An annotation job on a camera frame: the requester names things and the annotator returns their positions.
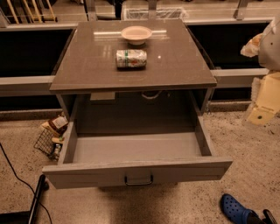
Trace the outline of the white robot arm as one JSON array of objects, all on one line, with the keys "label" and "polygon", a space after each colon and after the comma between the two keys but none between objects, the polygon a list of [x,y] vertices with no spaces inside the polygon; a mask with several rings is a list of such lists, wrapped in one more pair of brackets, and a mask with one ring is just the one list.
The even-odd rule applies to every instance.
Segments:
[{"label": "white robot arm", "polygon": [[241,49],[241,55],[258,57],[269,72],[252,82],[251,100],[245,121],[254,125],[268,123],[280,111],[280,16],[275,16],[262,33]]}]

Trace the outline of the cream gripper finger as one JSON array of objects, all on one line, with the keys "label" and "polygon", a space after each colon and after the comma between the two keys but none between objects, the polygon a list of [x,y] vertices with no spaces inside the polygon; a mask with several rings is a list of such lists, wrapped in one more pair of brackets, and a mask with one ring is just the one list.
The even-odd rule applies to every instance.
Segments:
[{"label": "cream gripper finger", "polygon": [[261,42],[262,34],[255,35],[246,45],[241,49],[241,55],[246,57],[254,57],[259,53],[259,46]]},{"label": "cream gripper finger", "polygon": [[268,123],[280,111],[280,73],[272,72],[262,79],[254,78],[251,100],[246,121],[254,125]]}]

